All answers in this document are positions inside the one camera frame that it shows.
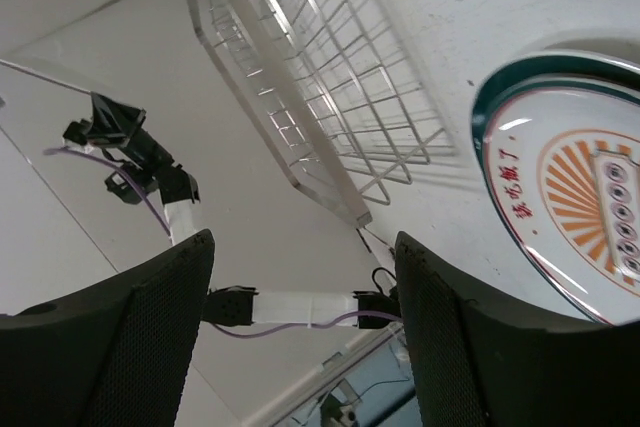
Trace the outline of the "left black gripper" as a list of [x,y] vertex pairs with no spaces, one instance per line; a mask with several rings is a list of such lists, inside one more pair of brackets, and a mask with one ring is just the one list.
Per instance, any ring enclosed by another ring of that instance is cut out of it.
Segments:
[[128,140],[119,147],[143,171],[156,172],[174,163],[173,156],[144,128],[146,111],[92,92],[92,119],[71,121],[62,134],[66,144],[98,147],[99,140]]

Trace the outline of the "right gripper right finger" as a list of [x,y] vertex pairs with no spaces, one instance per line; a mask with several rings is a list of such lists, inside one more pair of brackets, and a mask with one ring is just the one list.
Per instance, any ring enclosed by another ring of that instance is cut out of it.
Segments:
[[426,426],[635,426],[639,326],[517,299],[400,232],[395,271]]

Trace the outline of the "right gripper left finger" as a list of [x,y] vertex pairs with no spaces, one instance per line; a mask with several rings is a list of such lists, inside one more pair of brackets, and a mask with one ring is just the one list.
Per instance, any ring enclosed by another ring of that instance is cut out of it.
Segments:
[[3,315],[2,425],[174,425],[214,252],[205,229],[137,267]]

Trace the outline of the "wire dish rack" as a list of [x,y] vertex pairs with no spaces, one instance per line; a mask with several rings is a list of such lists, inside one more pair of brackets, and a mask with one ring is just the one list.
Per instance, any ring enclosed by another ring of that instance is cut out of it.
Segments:
[[354,227],[456,149],[381,0],[186,0],[196,39],[299,192]]

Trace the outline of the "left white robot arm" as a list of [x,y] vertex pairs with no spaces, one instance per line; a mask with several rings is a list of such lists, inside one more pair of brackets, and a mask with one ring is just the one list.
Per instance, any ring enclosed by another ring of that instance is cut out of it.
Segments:
[[[172,244],[196,234],[197,181],[144,129],[145,111],[94,91],[88,96],[92,115],[68,125],[60,152],[111,168],[105,187],[126,204],[149,205],[158,193],[162,207],[151,212]],[[383,329],[400,321],[401,311],[396,288],[320,294],[231,286],[208,292],[202,319],[233,337],[236,328],[256,324],[265,335],[302,326]]]

